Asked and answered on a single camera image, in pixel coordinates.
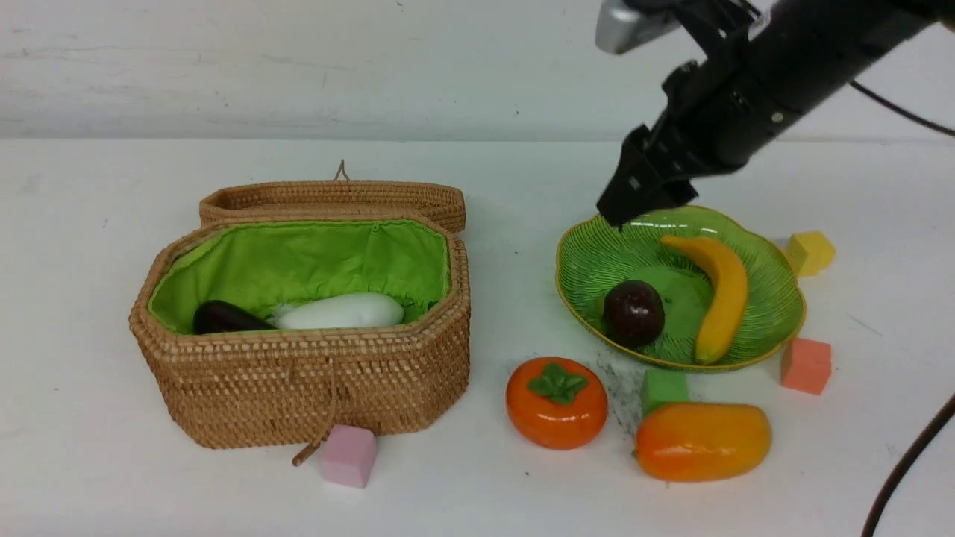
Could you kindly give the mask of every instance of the plum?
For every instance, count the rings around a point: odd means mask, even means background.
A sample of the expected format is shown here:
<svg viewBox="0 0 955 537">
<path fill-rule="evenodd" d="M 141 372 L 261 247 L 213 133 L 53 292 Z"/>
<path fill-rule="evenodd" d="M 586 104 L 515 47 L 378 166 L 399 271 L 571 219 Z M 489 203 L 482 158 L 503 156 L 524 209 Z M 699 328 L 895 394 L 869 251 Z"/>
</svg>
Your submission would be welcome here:
<svg viewBox="0 0 955 537">
<path fill-rule="evenodd" d="M 625 347 L 642 347 L 660 336 L 664 327 L 663 300 L 647 282 L 627 280 L 604 298 L 608 336 Z"/>
</svg>

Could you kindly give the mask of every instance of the foam block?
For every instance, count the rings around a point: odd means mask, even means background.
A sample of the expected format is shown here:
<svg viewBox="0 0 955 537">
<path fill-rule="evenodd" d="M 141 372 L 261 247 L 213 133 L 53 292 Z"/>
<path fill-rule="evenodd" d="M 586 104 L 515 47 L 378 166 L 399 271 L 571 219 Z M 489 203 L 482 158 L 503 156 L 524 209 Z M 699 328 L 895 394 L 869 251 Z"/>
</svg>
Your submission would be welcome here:
<svg viewBox="0 0 955 537">
<path fill-rule="evenodd" d="M 640 392 L 644 416 L 670 402 L 690 400 L 687 376 L 679 371 L 648 369 Z"/>
<path fill-rule="evenodd" d="M 786 245 L 786 258 L 796 276 L 815 276 L 836 257 L 836 248 L 821 231 L 794 233 Z"/>
<path fill-rule="evenodd" d="M 780 383 L 793 390 L 821 395 L 832 374 L 832 346 L 796 338 L 782 356 Z"/>
<path fill-rule="evenodd" d="M 365 488 L 377 454 L 377 441 L 372 431 L 335 425 L 318 456 L 319 471 L 332 483 Z"/>
</svg>

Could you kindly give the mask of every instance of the eggplant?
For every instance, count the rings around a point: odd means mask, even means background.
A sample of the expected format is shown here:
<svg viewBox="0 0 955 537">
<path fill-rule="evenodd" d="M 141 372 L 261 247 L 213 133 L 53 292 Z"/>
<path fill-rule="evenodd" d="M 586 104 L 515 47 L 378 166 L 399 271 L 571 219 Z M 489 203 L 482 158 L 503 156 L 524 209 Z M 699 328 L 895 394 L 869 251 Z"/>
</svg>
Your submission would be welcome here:
<svg viewBox="0 0 955 537">
<path fill-rule="evenodd" d="M 192 331 L 195 335 L 254 330 L 275 330 L 275 327 L 223 300 L 203 302 L 192 316 Z"/>
</svg>

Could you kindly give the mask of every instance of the basket lid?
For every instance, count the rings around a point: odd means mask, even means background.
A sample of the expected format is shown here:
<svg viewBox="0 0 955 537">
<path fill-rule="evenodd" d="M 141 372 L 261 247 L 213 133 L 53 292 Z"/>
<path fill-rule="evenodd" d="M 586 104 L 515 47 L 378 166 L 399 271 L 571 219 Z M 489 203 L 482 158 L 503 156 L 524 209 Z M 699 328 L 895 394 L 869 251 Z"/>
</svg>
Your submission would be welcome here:
<svg viewBox="0 0 955 537">
<path fill-rule="evenodd" d="M 435 183 L 352 181 L 341 160 L 331 181 L 254 183 L 217 190 L 199 204 L 203 226 L 225 219 L 287 214 L 363 214 L 370 208 L 414 211 L 452 233 L 467 220 L 464 195 Z"/>
</svg>

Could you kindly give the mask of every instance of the green fabric lining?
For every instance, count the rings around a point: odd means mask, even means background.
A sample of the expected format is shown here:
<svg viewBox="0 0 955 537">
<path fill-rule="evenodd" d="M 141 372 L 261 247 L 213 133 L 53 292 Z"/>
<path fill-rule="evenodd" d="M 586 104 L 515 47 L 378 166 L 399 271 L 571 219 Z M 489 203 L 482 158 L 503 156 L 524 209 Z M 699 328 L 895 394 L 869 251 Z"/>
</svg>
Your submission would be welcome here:
<svg viewBox="0 0 955 537">
<path fill-rule="evenodd" d="M 193 313 L 206 300 L 266 319 L 280 305 L 372 291 L 397 300 L 409 323 L 450 289 L 447 241 L 413 220 L 251 223 L 176 260 L 149 311 L 170 331 L 190 334 Z"/>
</svg>

